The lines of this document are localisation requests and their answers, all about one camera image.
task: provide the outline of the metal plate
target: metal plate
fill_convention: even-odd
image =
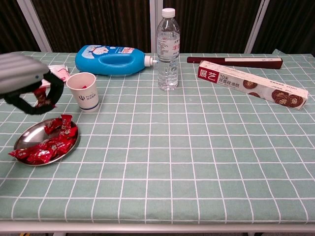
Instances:
[[[46,139],[50,139],[50,138],[53,138],[53,137],[56,137],[59,135],[59,132],[60,132],[60,128],[59,129],[56,129],[55,131],[53,131],[50,135],[47,135],[45,130],[44,130],[44,127],[48,124],[49,121],[51,120],[54,120],[54,118],[52,119],[47,119],[47,120],[44,120],[40,123],[37,123],[35,125],[33,125],[32,127],[28,128],[19,138],[18,140],[15,142],[14,144],[14,150],[16,149],[22,149],[22,148],[29,148],[29,147],[32,147],[36,144],[39,144],[41,142],[43,142],[44,140]],[[74,122],[71,122],[71,126],[72,127],[77,127],[78,126],[76,125],[76,123]],[[68,155],[72,149],[78,144],[79,142],[79,128],[78,128],[78,131],[77,131],[77,134],[75,136],[75,143],[74,145],[70,148],[70,150],[64,154],[64,155],[61,155],[61,156],[56,156],[54,159],[50,160],[49,162],[47,163],[44,163],[44,164],[39,164],[39,165],[32,165],[32,164],[28,164],[28,163],[25,163],[23,160],[19,160],[17,159],[19,162],[22,162],[24,163],[25,165],[28,165],[28,166],[44,166],[44,165],[48,165],[48,164],[51,164],[55,161],[58,161],[59,159],[63,158],[64,156]]]

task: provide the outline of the cardboard box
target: cardboard box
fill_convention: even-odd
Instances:
[[[202,61],[198,78],[300,110],[308,99],[305,89],[272,81],[223,65]]]

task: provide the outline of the curtain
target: curtain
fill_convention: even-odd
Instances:
[[[315,0],[270,0],[253,53],[315,53]]]
[[[182,53],[244,53],[260,0],[164,0],[176,10]]]
[[[32,0],[54,52],[87,44],[151,51],[148,0]]]
[[[16,0],[0,1],[0,53],[40,51]]]

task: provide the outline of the blue plastic bottle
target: blue plastic bottle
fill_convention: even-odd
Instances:
[[[82,72],[98,75],[128,75],[156,63],[151,56],[128,47],[86,45],[75,57],[75,65]]]

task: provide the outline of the green checkered tablecloth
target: green checkered tablecloth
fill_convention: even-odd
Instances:
[[[78,72],[74,53],[23,54]],[[91,114],[68,88],[42,116],[0,101],[0,220],[315,223],[315,58],[275,51],[258,56],[280,56],[280,70],[238,68],[307,89],[296,111],[197,78],[187,56],[170,92],[158,89],[156,68],[98,76]],[[43,167],[7,155],[28,127],[62,113],[81,131],[71,155]]]

